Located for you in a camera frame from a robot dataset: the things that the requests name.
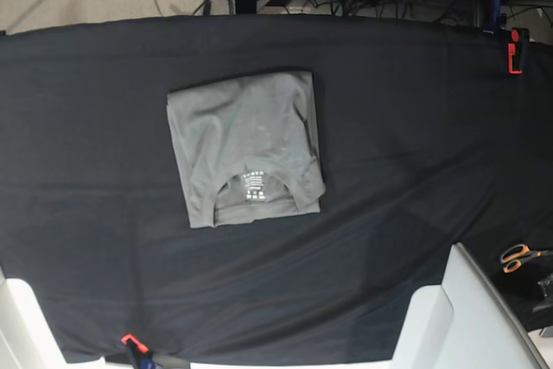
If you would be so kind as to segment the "orange handled scissors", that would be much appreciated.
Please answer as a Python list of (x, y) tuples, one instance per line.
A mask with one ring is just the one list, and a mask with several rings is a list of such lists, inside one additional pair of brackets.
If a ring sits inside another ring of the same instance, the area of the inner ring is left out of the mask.
[(500, 255), (499, 261), (502, 271), (505, 274), (510, 274), (536, 258), (548, 257), (551, 255), (551, 249), (532, 249), (526, 244), (516, 244), (504, 251)]

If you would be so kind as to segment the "red blue clamp bottom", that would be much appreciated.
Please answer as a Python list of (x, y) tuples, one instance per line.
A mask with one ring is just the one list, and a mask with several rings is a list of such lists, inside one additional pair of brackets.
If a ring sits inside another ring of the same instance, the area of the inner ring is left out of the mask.
[(121, 342), (134, 369), (156, 369), (157, 364), (153, 360), (153, 353), (135, 336), (128, 333), (121, 337)]

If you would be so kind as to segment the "red black clamp right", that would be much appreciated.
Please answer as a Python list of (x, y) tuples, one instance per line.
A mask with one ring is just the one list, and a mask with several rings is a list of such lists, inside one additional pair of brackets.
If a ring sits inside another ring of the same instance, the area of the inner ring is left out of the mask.
[(521, 74), (529, 50), (530, 31), (525, 28), (514, 28), (507, 44), (507, 64), (510, 74)]

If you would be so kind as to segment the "white box right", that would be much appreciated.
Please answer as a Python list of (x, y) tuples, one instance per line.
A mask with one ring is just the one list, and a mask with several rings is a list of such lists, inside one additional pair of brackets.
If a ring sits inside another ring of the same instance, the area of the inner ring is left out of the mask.
[(451, 247), (442, 281), (409, 307), (392, 368), (546, 368), (518, 318), (463, 244)]

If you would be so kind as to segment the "black object right edge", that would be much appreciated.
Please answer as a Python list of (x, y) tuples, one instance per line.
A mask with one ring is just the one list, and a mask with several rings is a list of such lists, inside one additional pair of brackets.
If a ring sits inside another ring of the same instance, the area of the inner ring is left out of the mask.
[(547, 277), (538, 281), (537, 285), (542, 292), (543, 300), (532, 309), (534, 313), (551, 309), (553, 306), (553, 274), (549, 274)]

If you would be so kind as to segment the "black table cloth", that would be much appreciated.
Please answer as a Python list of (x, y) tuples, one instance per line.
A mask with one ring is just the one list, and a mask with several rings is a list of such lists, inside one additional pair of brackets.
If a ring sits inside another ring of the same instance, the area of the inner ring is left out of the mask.
[[(528, 330), (552, 245), (552, 49), (520, 75), (476, 29), (332, 16), (175, 16), (1, 40), (1, 266), (73, 361), (132, 333), (193, 362), (389, 359), (411, 295), (467, 247)], [(327, 191), (315, 215), (194, 230), (166, 100), (301, 69)]]

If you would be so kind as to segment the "white box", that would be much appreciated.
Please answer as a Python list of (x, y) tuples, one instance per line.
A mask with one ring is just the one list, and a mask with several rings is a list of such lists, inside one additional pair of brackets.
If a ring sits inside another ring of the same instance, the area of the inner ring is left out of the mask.
[(409, 307), (392, 368), (546, 368), (518, 318), (463, 244), (451, 247), (442, 281)]
[(30, 285), (1, 276), (2, 368), (105, 368), (105, 360), (69, 364)]

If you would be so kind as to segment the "white box left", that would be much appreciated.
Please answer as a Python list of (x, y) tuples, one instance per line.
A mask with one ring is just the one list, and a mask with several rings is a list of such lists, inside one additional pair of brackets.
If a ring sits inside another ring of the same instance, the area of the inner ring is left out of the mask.
[(2, 368), (105, 368), (105, 360), (69, 364), (30, 285), (1, 276)]

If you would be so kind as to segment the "blue clamp on frame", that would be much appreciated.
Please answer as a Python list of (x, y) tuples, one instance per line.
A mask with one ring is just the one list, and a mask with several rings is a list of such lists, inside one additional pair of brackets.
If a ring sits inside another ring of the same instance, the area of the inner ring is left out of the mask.
[(500, 29), (501, 0), (489, 0), (487, 6), (486, 20), (483, 30), (487, 33), (497, 34)]

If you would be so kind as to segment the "grey T-shirt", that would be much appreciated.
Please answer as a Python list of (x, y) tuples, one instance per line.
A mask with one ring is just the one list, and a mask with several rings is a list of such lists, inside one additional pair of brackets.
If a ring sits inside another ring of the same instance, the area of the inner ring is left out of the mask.
[(256, 74), (167, 97), (192, 228), (318, 213), (321, 172), (313, 75)]

